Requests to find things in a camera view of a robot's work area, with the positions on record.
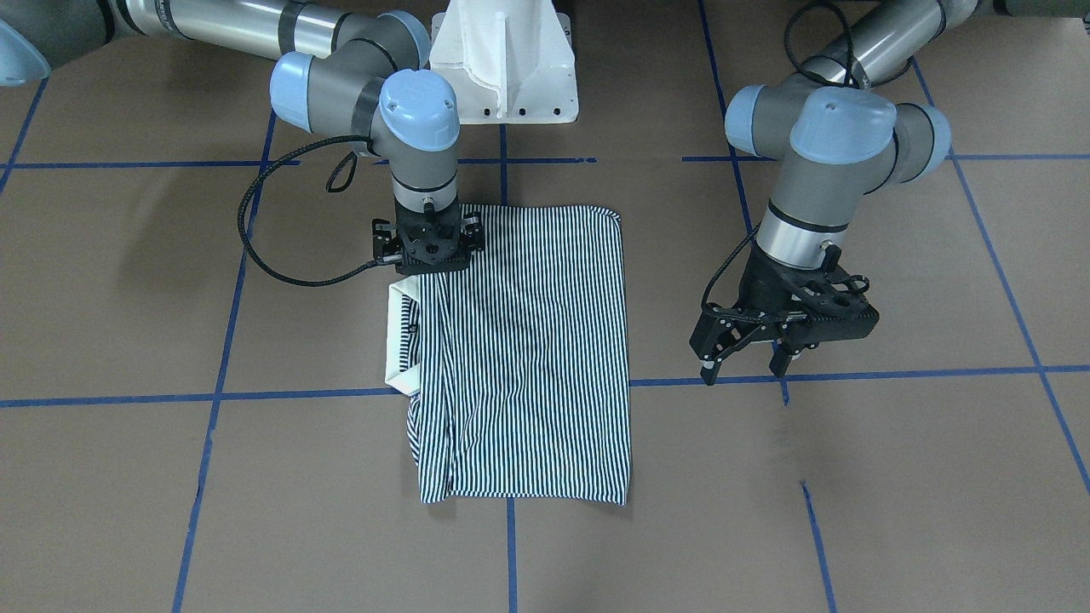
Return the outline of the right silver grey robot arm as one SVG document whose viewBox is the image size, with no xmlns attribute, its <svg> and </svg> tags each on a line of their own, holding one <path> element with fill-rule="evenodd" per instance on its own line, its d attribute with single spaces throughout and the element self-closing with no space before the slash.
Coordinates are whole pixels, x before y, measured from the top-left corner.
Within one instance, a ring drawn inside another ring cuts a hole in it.
<svg viewBox="0 0 1090 613">
<path fill-rule="evenodd" d="M 303 154 L 346 144 L 343 159 L 386 159 L 393 221 L 371 225 L 370 266 L 401 275 L 464 269 L 483 247 L 479 214 L 458 190 L 460 119 L 450 83 L 426 67 L 431 39 L 404 11 L 344 12 L 312 1 L 4 1 L 3 86 L 50 77 L 122 37 L 172 37 L 272 60 L 272 112 L 319 141 L 288 152 L 243 194 L 238 235 L 250 259 L 249 208 L 272 172 Z"/>
</svg>

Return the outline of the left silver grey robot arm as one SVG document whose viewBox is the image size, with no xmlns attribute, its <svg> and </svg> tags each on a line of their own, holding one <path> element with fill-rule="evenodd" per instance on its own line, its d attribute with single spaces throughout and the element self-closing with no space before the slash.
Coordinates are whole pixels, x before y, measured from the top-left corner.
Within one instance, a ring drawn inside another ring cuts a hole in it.
<svg viewBox="0 0 1090 613">
<path fill-rule="evenodd" d="M 937 108 L 893 104 L 877 89 L 977 10 L 977 1 L 883 1 L 806 60 L 786 34 L 794 74 L 732 96 L 728 142 L 780 171 L 762 221 L 738 245 L 749 256 L 732 306 L 702 295 L 690 345 L 708 387 L 723 361 L 751 344 L 772 345 L 768 369 L 783 378 L 807 349 L 875 329 L 869 280 L 840 266 L 860 199 L 929 175 L 950 148 Z"/>
</svg>

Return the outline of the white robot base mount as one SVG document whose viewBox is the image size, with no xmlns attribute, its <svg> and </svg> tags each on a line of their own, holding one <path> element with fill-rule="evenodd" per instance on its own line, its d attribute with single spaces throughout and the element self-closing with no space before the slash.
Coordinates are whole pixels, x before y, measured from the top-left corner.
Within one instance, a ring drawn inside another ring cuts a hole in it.
<svg viewBox="0 0 1090 613">
<path fill-rule="evenodd" d="M 573 24 L 568 1 L 450 1 L 435 13 L 429 67 L 455 89 L 460 124 L 576 122 Z"/>
</svg>

